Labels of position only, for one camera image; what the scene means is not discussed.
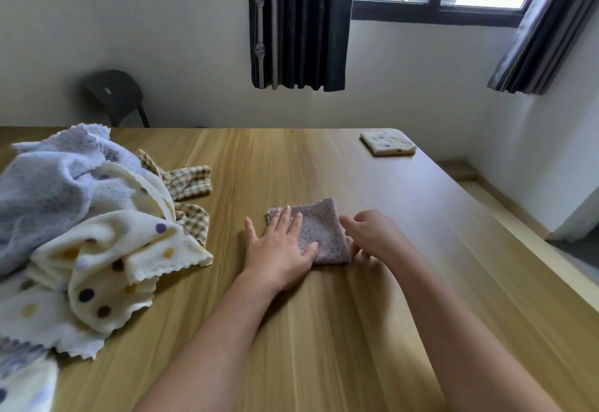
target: baseboard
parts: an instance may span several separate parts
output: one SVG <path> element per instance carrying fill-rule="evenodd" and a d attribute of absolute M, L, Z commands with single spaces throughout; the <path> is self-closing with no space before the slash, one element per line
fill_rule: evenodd
<path fill-rule="evenodd" d="M 476 180 L 479 174 L 475 168 L 468 165 L 465 161 L 437 162 L 437 166 L 444 170 L 445 174 L 450 176 L 456 182 L 470 182 Z"/>
<path fill-rule="evenodd" d="M 518 218 L 522 223 L 527 225 L 533 232 L 541 237 L 543 240 L 548 238 L 551 235 L 549 229 L 544 227 L 541 223 L 539 223 L 536 219 L 534 219 L 526 210 L 520 206 L 516 201 L 514 201 L 511 197 L 505 196 L 501 191 L 499 191 L 491 182 L 485 179 L 482 175 L 478 174 L 476 178 L 476 182 L 483 187 L 491 196 L 499 201 L 508 211 L 512 213 L 516 218 Z"/>

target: person's right arm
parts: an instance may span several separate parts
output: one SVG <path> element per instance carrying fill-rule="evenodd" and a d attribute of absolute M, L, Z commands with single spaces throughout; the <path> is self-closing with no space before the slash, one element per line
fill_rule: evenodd
<path fill-rule="evenodd" d="M 454 412 L 559 412 L 559 407 L 426 264 L 387 216 L 339 219 L 360 249 L 397 279 L 449 407 Z"/>

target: chair leg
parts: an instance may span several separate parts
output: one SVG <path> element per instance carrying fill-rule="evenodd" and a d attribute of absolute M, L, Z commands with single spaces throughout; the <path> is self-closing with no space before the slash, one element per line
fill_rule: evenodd
<path fill-rule="evenodd" d="M 142 105 L 139 105 L 137 110 L 139 111 L 139 116 L 141 117 L 141 122 L 144 124 L 144 127 L 150 128 L 150 122 L 148 122 L 148 118 L 146 116 L 146 112 L 144 111 L 144 107 Z"/>

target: curtain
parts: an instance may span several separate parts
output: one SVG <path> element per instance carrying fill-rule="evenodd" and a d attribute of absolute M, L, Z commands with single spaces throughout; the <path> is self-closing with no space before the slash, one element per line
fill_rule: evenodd
<path fill-rule="evenodd" d="M 353 0 L 249 0 L 251 82 L 345 88 Z"/>
<path fill-rule="evenodd" d="M 488 87 L 543 95 L 597 0 L 533 0 Z"/>

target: person's left arm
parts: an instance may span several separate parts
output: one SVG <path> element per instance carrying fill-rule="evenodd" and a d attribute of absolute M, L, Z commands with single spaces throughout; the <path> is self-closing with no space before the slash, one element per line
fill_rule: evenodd
<path fill-rule="evenodd" d="M 302 215 L 277 212 L 262 238 L 246 219 L 246 266 L 190 343 L 134 412 L 225 411 L 236 400 L 242 365 L 274 297 L 310 271 L 318 245 L 298 248 Z"/>

